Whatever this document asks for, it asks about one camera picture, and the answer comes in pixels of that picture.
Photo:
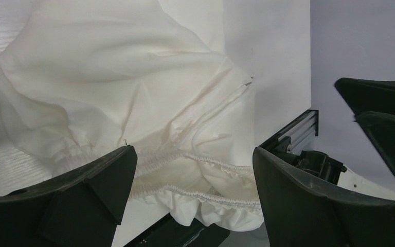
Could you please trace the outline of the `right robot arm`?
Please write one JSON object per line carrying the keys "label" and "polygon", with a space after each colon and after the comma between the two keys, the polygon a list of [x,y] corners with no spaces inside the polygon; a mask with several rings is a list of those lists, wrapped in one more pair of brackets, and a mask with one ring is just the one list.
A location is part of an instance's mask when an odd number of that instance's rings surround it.
{"label": "right robot arm", "polygon": [[[334,86],[395,177],[395,81],[340,78]],[[395,192],[361,177],[323,152],[273,153],[288,164],[342,188],[395,200]]]}

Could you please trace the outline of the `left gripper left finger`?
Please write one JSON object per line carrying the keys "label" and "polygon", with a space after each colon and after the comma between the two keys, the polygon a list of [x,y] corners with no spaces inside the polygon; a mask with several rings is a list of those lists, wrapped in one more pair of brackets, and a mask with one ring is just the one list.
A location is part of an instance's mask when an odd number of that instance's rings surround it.
{"label": "left gripper left finger", "polygon": [[133,146],[0,197],[0,246],[111,246],[137,165]]}

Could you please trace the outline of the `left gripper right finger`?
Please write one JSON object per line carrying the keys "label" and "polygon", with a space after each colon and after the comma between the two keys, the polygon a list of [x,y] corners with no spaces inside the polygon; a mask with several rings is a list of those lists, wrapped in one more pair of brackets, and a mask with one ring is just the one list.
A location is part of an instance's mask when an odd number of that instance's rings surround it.
{"label": "left gripper right finger", "polygon": [[262,148],[253,169],[270,246],[395,246],[395,201],[341,188]]}

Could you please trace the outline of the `white shorts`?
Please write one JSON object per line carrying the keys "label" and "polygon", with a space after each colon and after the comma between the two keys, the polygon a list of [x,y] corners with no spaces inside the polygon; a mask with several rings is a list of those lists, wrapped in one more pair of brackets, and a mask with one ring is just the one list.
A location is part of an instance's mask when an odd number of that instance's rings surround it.
{"label": "white shorts", "polygon": [[130,199],[180,224],[263,223],[254,88],[225,53],[222,1],[41,1],[0,54],[15,146],[59,175],[129,144]]}

